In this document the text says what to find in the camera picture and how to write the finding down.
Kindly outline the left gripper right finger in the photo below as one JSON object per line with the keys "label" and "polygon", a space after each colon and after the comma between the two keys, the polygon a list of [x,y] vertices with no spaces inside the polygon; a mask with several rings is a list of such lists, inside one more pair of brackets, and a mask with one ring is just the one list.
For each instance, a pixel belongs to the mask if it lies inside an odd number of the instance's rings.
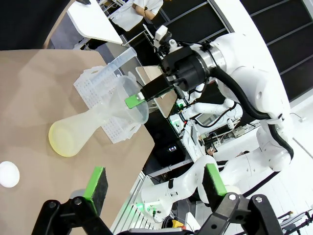
{"label": "left gripper right finger", "polygon": [[214,164],[206,164],[203,172],[205,190],[212,214],[201,226],[200,235],[223,235],[230,224],[240,224],[247,235],[280,235],[282,229],[265,195],[250,199],[227,192]]}

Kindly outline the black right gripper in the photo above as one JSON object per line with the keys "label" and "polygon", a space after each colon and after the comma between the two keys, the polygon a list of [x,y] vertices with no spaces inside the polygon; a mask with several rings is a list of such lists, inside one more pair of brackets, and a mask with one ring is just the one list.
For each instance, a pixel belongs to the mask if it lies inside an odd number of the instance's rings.
{"label": "black right gripper", "polygon": [[138,92],[125,99],[129,109],[145,101],[148,102],[166,95],[176,88],[175,85],[187,92],[208,81],[208,69],[204,67],[204,61],[189,46],[167,54],[161,60],[160,65],[164,74],[161,74],[143,86]]}

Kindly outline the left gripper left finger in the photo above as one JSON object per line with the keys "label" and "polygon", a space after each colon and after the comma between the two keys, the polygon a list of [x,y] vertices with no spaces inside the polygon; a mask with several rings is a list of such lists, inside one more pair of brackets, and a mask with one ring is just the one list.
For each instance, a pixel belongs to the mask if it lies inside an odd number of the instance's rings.
{"label": "left gripper left finger", "polygon": [[104,167],[96,166],[82,196],[65,203],[47,200],[43,203],[33,235],[68,235],[73,228],[83,228],[88,235],[111,235],[112,232],[100,218],[108,190]]}

